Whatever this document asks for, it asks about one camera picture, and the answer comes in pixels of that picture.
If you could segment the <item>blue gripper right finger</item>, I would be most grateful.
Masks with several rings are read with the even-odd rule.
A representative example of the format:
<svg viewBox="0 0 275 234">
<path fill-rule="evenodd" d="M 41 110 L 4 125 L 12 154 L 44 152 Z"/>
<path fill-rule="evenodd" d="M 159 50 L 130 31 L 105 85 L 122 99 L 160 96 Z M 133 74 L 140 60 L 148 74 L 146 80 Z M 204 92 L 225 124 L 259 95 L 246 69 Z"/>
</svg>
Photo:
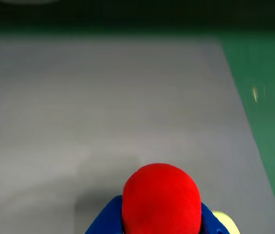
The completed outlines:
<svg viewBox="0 0 275 234">
<path fill-rule="evenodd" d="M 221 234 L 222 224 L 214 216 L 211 210 L 202 203 L 202 222 L 201 222 L 201 234 Z"/>
</svg>

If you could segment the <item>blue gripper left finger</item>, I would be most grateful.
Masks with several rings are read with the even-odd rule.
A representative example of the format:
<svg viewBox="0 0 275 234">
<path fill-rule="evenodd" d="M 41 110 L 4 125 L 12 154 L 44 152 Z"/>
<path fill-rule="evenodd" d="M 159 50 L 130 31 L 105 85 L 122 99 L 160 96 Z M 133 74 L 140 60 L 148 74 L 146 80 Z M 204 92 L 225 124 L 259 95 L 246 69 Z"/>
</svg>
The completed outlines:
<svg viewBox="0 0 275 234">
<path fill-rule="evenodd" d="M 102 209 L 85 234 L 123 234 L 122 196 L 117 195 Z"/>
</svg>

